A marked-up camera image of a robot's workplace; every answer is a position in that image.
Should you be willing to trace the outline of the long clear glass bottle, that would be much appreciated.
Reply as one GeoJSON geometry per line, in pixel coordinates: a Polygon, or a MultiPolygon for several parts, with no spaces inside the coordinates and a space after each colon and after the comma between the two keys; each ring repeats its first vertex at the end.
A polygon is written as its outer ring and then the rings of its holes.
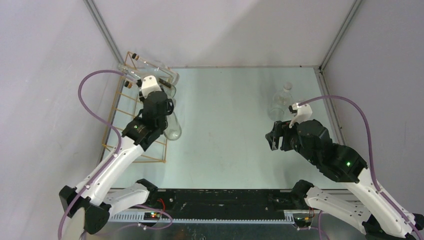
{"type": "Polygon", "coordinates": [[[166,119],[167,127],[163,131],[163,134],[169,141],[177,141],[182,135],[182,127],[178,118],[173,112],[171,115],[168,115],[166,119]]]}

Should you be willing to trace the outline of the clear bottle white label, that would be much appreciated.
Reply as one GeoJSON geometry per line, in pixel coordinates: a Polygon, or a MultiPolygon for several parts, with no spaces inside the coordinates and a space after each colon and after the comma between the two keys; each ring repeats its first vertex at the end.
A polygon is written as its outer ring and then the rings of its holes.
{"type": "MultiPolygon", "coordinates": [[[[177,92],[177,89],[174,85],[172,85],[170,82],[168,81],[164,81],[163,79],[159,79],[158,81],[158,85],[160,86],[160,88],[162,89],[163,92],[165,92],[169,98],[174,98],[177,92]]],[[[136,89],[138,90],[138,86],[131,82],[126,80],[124,82],[124,87],[128,88],[128,89],[136,89]]]]}

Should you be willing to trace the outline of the clear bottle frosted cap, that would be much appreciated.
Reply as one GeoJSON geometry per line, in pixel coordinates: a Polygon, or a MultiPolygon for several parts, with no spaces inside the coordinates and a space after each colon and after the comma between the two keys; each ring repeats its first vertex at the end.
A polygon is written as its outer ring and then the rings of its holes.
{"type": "Polygon", "coordinates": [[[303,107],[303,102],[305,102],[305,99],[296,100],[291,106],[293,110],[298,110],[299,108],[303,107]]]}

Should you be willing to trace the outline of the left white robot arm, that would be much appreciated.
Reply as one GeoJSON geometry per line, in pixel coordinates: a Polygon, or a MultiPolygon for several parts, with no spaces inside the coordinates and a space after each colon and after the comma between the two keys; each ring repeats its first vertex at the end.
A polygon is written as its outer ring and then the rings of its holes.
{"type": "Polygon", "coordinates": [[[75,187],[66,185],[60,190],[65,217],[72,219],[83,209],[82,230],[94,235],[117,213],[140,204],[145,208],[156,206],[158,194],[148,188],[147,180],[138,180],[129,188],[112,194],[108,192],[130,164],[164,133],[167,117],[173,111],[173,100],[165,92],[149,93],[140,113],[118,134],[117,146],[107,159],[75,187]]]}

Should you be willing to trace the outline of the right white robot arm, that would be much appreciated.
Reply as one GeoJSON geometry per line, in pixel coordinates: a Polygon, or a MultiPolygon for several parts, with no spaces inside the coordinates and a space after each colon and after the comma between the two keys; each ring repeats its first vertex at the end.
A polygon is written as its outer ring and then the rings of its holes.
{"type": "Polygon", "coordinates": [[[354,204],[299,180],[290,193],[295,208],[307,206],[324,211],[353,226],[368,240],[412,240],[412,232],[423,230],[423,215],[407,211],[379,183],[373,182],[366,161],[351,147],[334,143],[319,121],[276,121],[265,137],[271,150],[296,151],[359,200],[359,204],[354,204]]]}

